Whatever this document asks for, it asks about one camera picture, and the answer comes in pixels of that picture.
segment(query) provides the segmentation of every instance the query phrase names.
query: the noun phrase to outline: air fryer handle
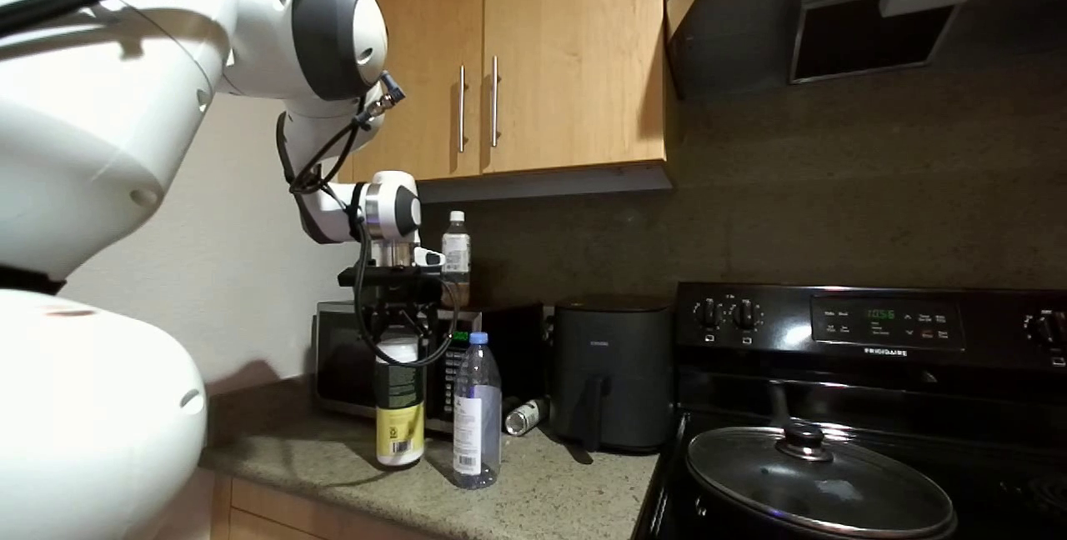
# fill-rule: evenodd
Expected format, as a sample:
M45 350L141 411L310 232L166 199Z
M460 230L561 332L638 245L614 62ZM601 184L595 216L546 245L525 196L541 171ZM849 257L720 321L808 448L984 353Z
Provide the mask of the air fryer handle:
M586 387L583 393L586 430L582 434L582 448L587 452L595 452L600 449L601 412L603 411L602 403L606 385L607 378L604 376L592 376L586 379Z

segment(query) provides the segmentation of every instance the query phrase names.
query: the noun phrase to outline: stove control panel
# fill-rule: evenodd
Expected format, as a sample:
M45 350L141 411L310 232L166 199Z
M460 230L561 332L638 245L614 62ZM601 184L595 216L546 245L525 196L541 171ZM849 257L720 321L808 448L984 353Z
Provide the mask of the stove control panel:
M1067 374L1067 291L683 283L683 346Z

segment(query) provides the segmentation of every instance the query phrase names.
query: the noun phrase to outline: yellow label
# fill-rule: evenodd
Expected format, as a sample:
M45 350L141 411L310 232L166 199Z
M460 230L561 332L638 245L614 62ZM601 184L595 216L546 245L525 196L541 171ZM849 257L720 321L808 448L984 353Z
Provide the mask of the yellow label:
M378 423L377 452L381 457L396 457L423 448L423 428L426 417L423 403L404 409L376 409Z

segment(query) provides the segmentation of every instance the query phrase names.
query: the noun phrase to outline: black air fryer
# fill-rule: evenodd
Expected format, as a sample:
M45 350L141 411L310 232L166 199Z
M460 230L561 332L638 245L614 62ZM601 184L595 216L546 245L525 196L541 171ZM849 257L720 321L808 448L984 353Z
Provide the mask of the black air fryer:
M556 305L552 430L586 450L654 451L674 402L671 313L659 300L598 296Z

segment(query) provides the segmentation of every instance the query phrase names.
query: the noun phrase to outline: lid handle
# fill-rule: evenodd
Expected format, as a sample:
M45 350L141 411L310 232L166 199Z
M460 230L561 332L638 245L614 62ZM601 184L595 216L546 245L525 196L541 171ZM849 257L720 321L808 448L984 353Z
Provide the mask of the lid handle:
M782 430L785 438L775 443L775 448L797 459L827 463L833 460L833 454L823 446L823 430L808 422L793 420L785 424Z

